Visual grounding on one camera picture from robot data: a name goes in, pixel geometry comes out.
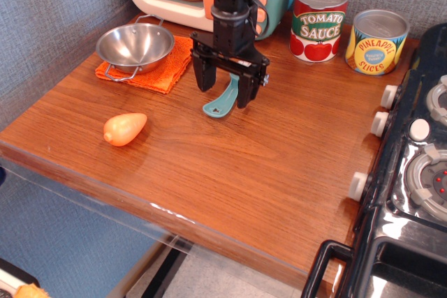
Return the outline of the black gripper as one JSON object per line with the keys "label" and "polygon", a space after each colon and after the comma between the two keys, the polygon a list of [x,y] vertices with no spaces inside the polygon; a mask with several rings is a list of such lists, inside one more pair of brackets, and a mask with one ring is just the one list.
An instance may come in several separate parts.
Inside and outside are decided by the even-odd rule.
{"label": "black gripper", "polygon": [[256,98],[260,85],[269,80],[267,66],[270,60],[254,46],[257,34],[254,8],[240,13],[212,9],[213,32],[191,33],[191,56],[196,83],[201,91],[211,89],[220,68],[239,75],[237,107],[245,108]]}

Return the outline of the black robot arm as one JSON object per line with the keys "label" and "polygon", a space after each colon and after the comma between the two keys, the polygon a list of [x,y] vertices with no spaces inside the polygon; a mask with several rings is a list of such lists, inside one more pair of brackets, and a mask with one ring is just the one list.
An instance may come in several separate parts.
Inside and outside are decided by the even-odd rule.
{"label": "black robot arm", "polygon": [[191,33],[191,56],[198,88],[211,89],[217,69],[239,77],[237,106],[245,108],[268,81],[270,60],[254,46],[259,0],[214,0],[213,32]]}

